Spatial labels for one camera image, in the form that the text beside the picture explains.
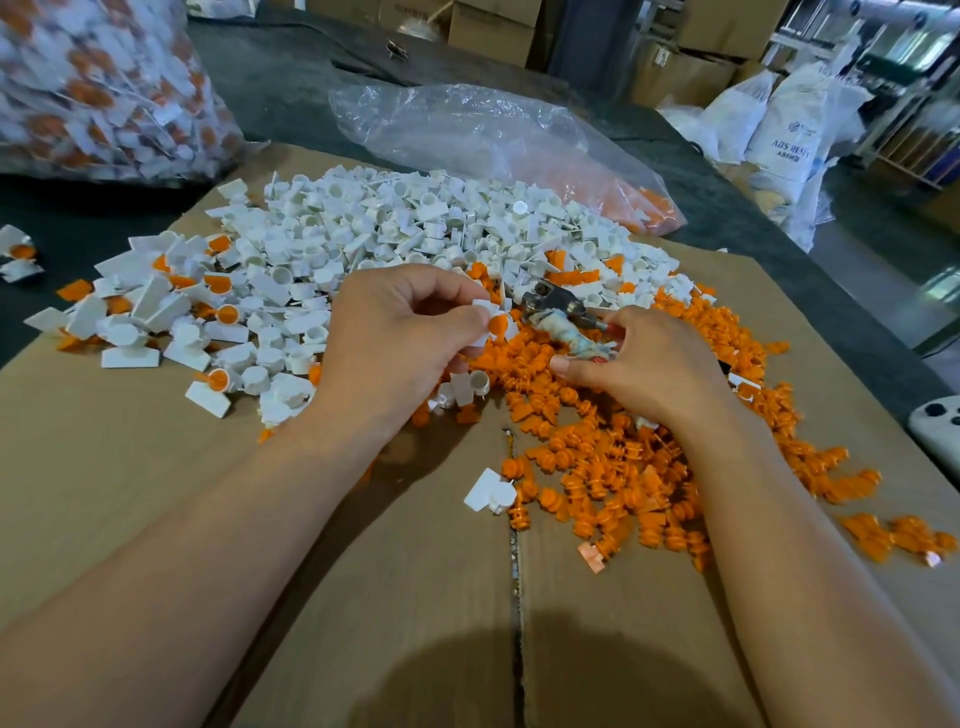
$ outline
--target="left hand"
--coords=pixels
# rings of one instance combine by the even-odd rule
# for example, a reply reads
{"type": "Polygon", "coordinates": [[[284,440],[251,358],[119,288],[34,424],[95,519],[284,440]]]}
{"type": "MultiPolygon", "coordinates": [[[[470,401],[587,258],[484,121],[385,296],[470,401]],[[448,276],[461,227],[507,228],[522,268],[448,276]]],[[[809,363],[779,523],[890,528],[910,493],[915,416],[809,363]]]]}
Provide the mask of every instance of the left hand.
{"type": "Polygon", "coordinates": [[[447,366],[466,370],[458,352],[479,353],[465,350],[487,331],[490,313],[470,302],[489,298],[473,280],[432,265],[351,273],[333,300],[321,406],[309,409],[359,418],[385,444],[447,366]]]}

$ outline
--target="cardboard box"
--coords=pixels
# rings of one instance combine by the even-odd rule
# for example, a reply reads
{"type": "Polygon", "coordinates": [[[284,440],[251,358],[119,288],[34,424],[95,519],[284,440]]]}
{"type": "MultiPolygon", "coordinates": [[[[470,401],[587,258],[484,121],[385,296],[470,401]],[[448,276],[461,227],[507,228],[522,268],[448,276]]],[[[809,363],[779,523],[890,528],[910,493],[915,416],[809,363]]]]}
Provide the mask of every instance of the cardboard box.
{"type": "MultiPolygon", "coordinates": [[[[294,0],[273,0],[284,8],[293,8],[294,0]]],[[[306,11],[357,25],[376,23],[379,0],[306,0],[306,11]]]]}
{"type": "Polygon", "coordinates": [[[706,107],[727,88],[736,66],[650,43],[641,48],[631,103],[655,109],[667,96],[680,106],[706,107]]]}
{"type": "Polygon", "coordinates": [[[491,12],[531,28],[537,25],[540,0],[463,0],[477,10],[491,12]]]}
{"type": "Polygon", "coordinates": [[[445,0],[380,0],[380,27],[395,31],[407,18],[426,20],[445,4],[445,0]]]}
{"type": "Polygon", "coordinates": [[[453,6],[448,43],[454,48],[495,61],[525,66],[534,28],[457,3],[453,6]]]}
{"type": "MultiPolygon", "coordinates": [[[[272,144],[233,177],[255,192],[274,170],[316,179],[337,164],[358,162],[272,144]]],[[[173,229],[218,231],[204,210],[222,203],[211,190],[173,229]]],[[[866,509],[938,528],[960,522],[960,496],[755,261],[646,242],[714,286],[758,340],[791,342],[771,357],[767,380],[793,384],[802,437],[849,447],[844,473],[883,472],[869,501],[823,506],[832,518],[866,509]]],[[[240,399],[219,421],[183,397],[192,380],[169,363],[103,370],[98,355],[55,352],[44,336],[0,372],[0,411],[16,413],[0,438],[9,484],[0,488],[0,628],[256,449],[256,400],[240,399]]],[[[512,726],[518,629],[527,725],[634,725],[637,716],[765,725],[716,570],[701,575],[688,556],[634,536],[595,576],[570,524],[536,506],[511,561],[507,517],[463,504],[480,471],[506,457],[509,423],[491,397],[479,425],[444,416],[404,428],[334,513],[207,724],[512,726]],[[585,656],[601,668],[585,669],[585,656]]],[[[559,476],[538,473],[538,483],[556,487],[559,476]]],[[[947,673],[960,674],[960,557],[931,571],[896,553],[868,569],[947,673]]]]}
{"type": "Polygon", "coordinates": [[[681,48],[759,60],[789,0],[686,0],[674,42],[681,48]]]}

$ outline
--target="wrist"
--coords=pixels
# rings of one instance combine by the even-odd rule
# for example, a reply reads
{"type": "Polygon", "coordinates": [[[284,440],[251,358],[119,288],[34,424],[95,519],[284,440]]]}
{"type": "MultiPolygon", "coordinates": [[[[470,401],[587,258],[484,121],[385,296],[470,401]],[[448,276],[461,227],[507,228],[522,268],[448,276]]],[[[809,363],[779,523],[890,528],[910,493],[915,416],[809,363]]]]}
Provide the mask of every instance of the wrist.
{"type": "Polygon", "coordinates": [[[769,437],[770,429],[733,392],[703,398],[696,411],[667,424],[684,449],[728,447],[733,440],[769,437]]]}

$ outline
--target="cardboard sheet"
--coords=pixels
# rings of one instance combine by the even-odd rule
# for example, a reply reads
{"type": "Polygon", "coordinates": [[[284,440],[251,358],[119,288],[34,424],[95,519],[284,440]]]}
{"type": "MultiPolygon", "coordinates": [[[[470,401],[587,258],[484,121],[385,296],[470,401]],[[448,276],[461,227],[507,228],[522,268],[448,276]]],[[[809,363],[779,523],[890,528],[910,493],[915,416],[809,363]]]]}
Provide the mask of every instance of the cardboard sheet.
{"type": "MultiPolygon", "coordinates": [[[[916,514],[957,531],[960,495],[759,265],[661,244],[758,340],[791,342],[791,352],[770,358],[767,380],[794,385],[806,415],[801,436],[850,448],[849,470],[883,473],[875,497],[825,505],[831,517],[916,514]]],[[[704,577],[685,554],[644,548],[634,531],[594,576],[570,524],[531,513],[533,527],[519,539],[528,725],[618,725],[625,715],[649,726],[763,725],[715,571],[704,577]],[[571,676],[578,689],[558,689],[571,676]]],[[[899,551],[871,572],[960,682],[960,558],[931,570],[899,551]]]]}
{"type": "MultiPolygon", "coordinates": [[[[239,176],[256,190],[274,170],[317,177],[337,163],[355,164],[274,145],[239,176]]],[[[211,193],[175,229],[216,231],[202,210],[221,203],[211,193]]],[[[875,498],[831,515],[916,513],[956,530],[960,497],[759,266],[666,247],[757,338],[792,341],[770,381],[794,384],[804,436],[849,447],[852,468],[883,471],[875,498]]],[[[43,338],[0,372],[0,626],[255,447],[255,402],[215,420],[183,397],[192,378],[169,362],[103,371],[43,338]]],[[[480,425],[435,420],[390,444],[277,605],[213,725],[514,724],[509,527],[462,503],[505,457],[500,406],[489,402],[480,425]]],[[[634,541],[593,576],[569,524],[531,513],[520,535],[528,725],[762,725],[715,574],[634,541]]],[[[954,679],[958,564],[928,570],[897,554],[873,569],[954,679]]]]}
{"type": "MultiPolygon", "coordinates": [[[[273,145],[238,176],[256,191],[274,170],[317,178],[338,163],[356,164],[273,145]]],[[[215,232],[203,210],[222,204],[211,192],[173,227],[215,232]]],[[[194,372],[178,364],[106,371],[99,356],[53,347],[40,337],[0,372],[0,628],[208,486],[260,430],[252,398],[222,421],[189,402],[194,372]]],[[[488,420],[394,439],[334,514],[213,724],[229,721],[304,603],[241,724],[513,720],[509,525],[463,505],[504,457],[488,420]]]]}

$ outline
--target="plastic bag of parts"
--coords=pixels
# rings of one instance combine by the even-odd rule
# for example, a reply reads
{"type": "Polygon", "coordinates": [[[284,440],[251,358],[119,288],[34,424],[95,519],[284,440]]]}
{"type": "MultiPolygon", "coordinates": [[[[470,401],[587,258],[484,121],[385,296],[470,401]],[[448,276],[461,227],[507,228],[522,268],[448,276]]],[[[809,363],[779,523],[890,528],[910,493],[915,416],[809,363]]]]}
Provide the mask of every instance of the plastic bag of parts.
{"type": "Polygon", "coordinates": [[[0,68],[2,173],[171,184],[243,151],[182,0],[0,2],[0,68]]]}
{"type": "Polygon", "coordinates": [[[223,20],[229,17],[256,17],[260,0],[186,0],[186,11],[195,17],[223,20]]]}
{"type": "Polygon", "coordinates": [[[800,200],[815,168],[828,125],[833,85],[822,63],[798,69],[774,91],[746,159],[760,168],[769,189],[790,204],[800,200]]]}
{"type": "Polygon", "coordinates": [[[677,133],[692,144],[700,147],[704,157],[711,160],[720,158],[716,131],[704,124],[704,110],[699,107],[681,107],[673,104],[673,97],[667,96],[657,107],[657,113],[677,130],[677,133]]]}
{"type": "Polygon", "coordinates": [[[657,173],[563,107],[474,85],[349,86],[330,105],[348,139],[396,164],[535,184],[634,232],[686,222],[657,173]]]}
{"type": "Polygon", "coordinates": [[[776,79],[772,71],[761,71],[731,86],[704,109],[700,121],[716,135],[719,161],[725,164],[743,161],[747,145],[763,120],[776,79]]]}

